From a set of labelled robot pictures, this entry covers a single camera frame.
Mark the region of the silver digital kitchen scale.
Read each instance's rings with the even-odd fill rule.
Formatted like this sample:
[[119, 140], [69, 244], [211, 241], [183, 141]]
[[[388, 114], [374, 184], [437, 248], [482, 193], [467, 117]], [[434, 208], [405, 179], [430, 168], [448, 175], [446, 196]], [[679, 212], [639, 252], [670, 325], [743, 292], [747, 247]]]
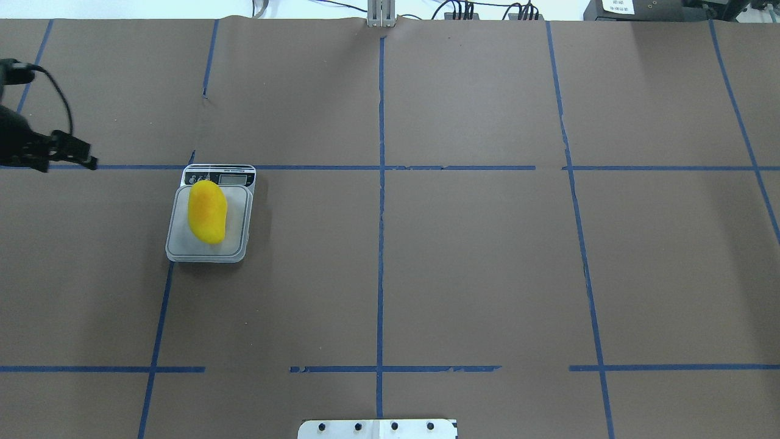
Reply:
[[[190, 164], [184, 167], [174, 196], [165, 253], [172, 262], [225, 262], [243, 260], [249, 239], [256, 169], [239, 164]], [[206, 244], [191, 232], [188, 198], [193, 184], [210, 180], [220, 186], [227, 202], [226, 235], [222, 243]]]

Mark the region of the aluminium frame post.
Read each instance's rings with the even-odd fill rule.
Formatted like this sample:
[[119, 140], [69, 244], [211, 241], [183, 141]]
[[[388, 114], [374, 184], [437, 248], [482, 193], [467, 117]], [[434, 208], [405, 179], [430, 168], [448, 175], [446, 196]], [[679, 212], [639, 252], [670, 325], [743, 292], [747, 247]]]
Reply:
[[395, 11], [395, 0], [368, 0], [368, 27], [395, 27], [398, 14]]

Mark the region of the yellow mango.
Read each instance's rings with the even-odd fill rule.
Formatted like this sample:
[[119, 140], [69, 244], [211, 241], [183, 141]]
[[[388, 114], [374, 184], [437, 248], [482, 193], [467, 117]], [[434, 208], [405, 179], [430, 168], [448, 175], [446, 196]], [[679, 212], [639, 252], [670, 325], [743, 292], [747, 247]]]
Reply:
[[199, 241], [219, 244], [225, 240], [227, 210], [227, 198], [216, 183], [199, 180], [191, 186], [187, 220]]

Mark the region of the black computer box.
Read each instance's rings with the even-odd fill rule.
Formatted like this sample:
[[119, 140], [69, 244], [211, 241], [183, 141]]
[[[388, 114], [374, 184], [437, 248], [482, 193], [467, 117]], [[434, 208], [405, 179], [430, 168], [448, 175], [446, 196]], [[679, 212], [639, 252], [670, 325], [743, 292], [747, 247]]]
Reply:
[[590, 1], [584, 21], [697, 22], [709, 16], [702, 7], [684, 1]]

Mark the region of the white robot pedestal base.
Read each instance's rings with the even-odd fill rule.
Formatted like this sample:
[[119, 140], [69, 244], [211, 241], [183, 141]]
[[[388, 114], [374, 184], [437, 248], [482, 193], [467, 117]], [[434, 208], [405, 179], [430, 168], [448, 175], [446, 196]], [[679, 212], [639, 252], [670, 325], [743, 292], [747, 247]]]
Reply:
[[454, 419], [330, 419], [302, 422], [298, 438], [458, 438]]

